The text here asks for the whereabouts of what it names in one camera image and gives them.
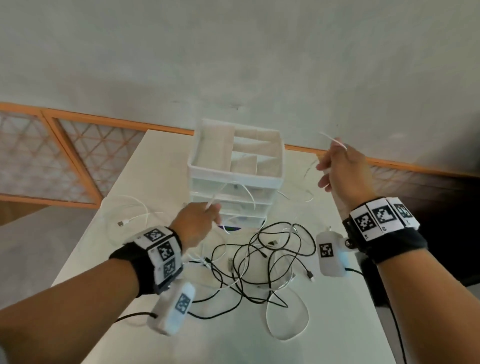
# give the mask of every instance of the hand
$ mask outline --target hand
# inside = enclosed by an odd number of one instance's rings
[[[180,237],[184,252],[197,246],[207,236],[212,229],[212,221],[217,224],[222,222],[218,214],[220,204],[211,205],[208,210],[205,210],[206,206],[207,202],[189,203],[169,226]]]
[[[345,150],[332,142],[330,149],[323,155],[318,170],[331,168],[318,182],[318,187],[332,190],[338,195],[349,211],[377,197],[373,189],[372,172],[365,156],[347,145]]]

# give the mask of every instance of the wristband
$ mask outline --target wristband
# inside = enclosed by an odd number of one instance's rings
[[[160,294],[182,272],[181,242],[169,228],[156,226],[136,234],[110,258],[128,260],[138,279],[139,292]]]
[[[343,221],[348,237],[375,264],[411,250],[427,248],[420,224],[396,197],[366,202]]]

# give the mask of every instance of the brown floor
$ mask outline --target brown floor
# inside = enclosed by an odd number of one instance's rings
[[[23,216],[41,210],[46,205],[25,204],[23,202],[0,201],[0,226],[15,221]]]

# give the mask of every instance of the white plastic organizer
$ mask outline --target white plastic organizer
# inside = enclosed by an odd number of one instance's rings
[[[260,228],[284,180],[284,151],[277,130],[201,120],[188,159],[190,201],[215,196],[225,225]]]

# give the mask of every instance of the person's left hand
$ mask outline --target person's left hand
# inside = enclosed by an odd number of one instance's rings
[[[183,252],[188,248],[197,246],[212,229],[212,221],[221,224],[220,204],[213,204],[205,210],[207,202],[191,202],[178,213],[170,224],[180,237]]]

